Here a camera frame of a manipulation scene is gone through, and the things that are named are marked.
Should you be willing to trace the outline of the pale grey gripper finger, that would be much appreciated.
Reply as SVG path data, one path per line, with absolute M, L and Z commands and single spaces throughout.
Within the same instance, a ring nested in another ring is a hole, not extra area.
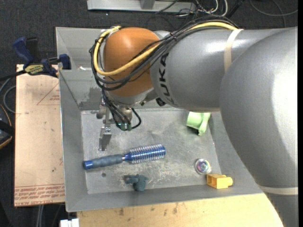
M 99 150 L 105 151 L 107 149 L 107 145 L 110 143 L 111 137 L 112 131 L 110 126 L 101 128 L 99 135 Z

